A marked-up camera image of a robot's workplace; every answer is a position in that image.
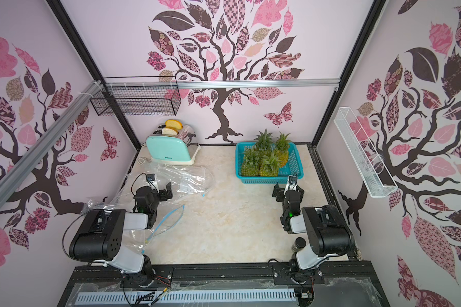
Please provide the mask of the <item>blue-zip zip-top bag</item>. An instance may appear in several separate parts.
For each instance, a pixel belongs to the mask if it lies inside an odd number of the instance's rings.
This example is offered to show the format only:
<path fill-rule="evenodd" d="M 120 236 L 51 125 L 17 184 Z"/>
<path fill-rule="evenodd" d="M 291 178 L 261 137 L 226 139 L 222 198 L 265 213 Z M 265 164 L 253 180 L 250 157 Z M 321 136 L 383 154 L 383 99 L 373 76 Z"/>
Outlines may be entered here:
<path fill-rule="evenodd" d="M 172 202 L 164 203 L 158 207 L 154 225 L 143 233 L 143 244 L 140 247 L 143 255 L 148 253 L 148 248 L 155 237 L 173 229 L 178 224 L 183 217 L 184 211 L 185 205 Z"/>

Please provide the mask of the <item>yellow pineapple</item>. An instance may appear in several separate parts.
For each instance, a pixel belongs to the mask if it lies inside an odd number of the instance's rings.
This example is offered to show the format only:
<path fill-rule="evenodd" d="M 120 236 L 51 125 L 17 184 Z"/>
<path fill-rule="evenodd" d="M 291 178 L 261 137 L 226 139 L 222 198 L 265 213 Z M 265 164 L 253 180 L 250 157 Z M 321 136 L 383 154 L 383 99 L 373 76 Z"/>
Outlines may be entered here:
<path fill-rule="evenodd" d="M 280 133 L 275 142 L 275 155 L 280 162 L 281 168 L 287 164 L 289 159 L 290 140 L 288 137 L 289 134 Z"/>

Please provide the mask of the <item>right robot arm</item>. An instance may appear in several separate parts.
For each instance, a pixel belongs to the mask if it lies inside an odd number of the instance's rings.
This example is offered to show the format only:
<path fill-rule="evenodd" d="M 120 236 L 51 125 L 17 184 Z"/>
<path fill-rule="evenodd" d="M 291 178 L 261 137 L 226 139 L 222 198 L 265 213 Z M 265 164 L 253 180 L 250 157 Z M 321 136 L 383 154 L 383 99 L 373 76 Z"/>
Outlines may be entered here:
<path fill-rule="evenodd" d="M 355 247 L 353 234 L 336 206 L 302 207 L 304 190 L 296 184 L 284 188 L 275 184 L 271 195 L 282 203 L 283 230 L 307 236 L 294 243 L 289 261 L 290 276 L 295 283 L 305 283 L 322 263 L 347 255 Z"/>

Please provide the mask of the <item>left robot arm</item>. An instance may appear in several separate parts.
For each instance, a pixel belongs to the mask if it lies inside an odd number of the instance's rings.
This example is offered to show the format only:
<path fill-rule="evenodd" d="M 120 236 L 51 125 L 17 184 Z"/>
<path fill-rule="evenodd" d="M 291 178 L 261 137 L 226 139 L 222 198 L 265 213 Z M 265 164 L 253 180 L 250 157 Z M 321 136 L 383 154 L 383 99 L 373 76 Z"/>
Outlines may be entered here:
<path fill-rule="evenodd" d="M 147 255 L 137 253 L 123 245 L 125 231 L 152 230 L 159 204 L 173 198 L 172 185 L 156 188 L 153 182 L 138 188 L 134 194 L 132 212 L 125 209 L 93 209 L 83 218 L 68 248 L 62 249 L 69 258 L 87 263 L 114 267 L 127 275 L 141 279 L 141 285 L 155 280 L 155 270 Z"/>

